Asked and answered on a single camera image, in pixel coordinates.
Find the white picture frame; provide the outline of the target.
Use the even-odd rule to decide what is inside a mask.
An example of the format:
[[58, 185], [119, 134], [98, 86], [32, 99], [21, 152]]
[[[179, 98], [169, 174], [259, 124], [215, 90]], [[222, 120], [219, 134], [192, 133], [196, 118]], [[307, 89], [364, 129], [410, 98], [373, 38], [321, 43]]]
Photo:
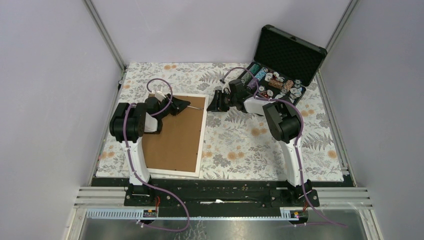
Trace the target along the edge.
[[198, 179], [209, 96], [193, 93], [176, 93], [175, 96], [203, 110], [186, 108], [176, 116], [168, 115], [162, 119], [160, 134], [145, 134], [142, 138], [145, 163], [155, 177]]

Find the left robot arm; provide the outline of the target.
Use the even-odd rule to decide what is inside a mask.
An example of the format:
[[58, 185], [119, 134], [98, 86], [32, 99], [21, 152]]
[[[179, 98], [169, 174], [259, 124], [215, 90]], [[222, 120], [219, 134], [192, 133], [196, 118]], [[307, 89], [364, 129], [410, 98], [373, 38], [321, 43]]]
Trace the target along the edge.
[[172, 94], [149, 96], [144, 102], [121, 102], [109, 122], [109, 132], [120, 143], [129, 164], [129, 189], [135, 190], [136, 199], [144, 206], [155, 200], [157, 187], [150, 184], [142, 140], [145, 134], [160, 134], [163, 118], [176, 116], [191, 105], [190, 101]]

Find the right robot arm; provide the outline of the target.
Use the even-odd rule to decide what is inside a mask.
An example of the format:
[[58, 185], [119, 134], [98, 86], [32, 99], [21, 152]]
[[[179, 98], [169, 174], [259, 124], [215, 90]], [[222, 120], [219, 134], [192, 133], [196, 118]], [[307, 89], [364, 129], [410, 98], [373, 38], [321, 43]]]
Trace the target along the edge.
[[272, 137], [280, 144], [287, 164], [287, 201], [293, 206], [307, 199], [301, 137], [304, 121], [299, 110], [289, 101], [266, 98], [251, 93], [240, 79], [232, 80], [227, 88], [214, 91], [208, 112], [227, 112], [231, 107], [248, 113], [264, 116]]

